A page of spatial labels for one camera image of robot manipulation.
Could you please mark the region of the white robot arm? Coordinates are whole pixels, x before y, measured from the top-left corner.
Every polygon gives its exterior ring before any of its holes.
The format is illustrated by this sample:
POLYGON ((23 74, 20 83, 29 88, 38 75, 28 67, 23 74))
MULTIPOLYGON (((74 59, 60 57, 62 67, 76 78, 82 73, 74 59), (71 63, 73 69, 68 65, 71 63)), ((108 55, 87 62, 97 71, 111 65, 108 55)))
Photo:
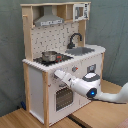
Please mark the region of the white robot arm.
POLYGON ((119 93, 111 94, 101 91, 100 76, 96 73, 87 73, 82 79, 62 70, 56 70, 55 75, 73 91, 90 100, 117 104, 128 103, 128 83, 121 88, 119 93))

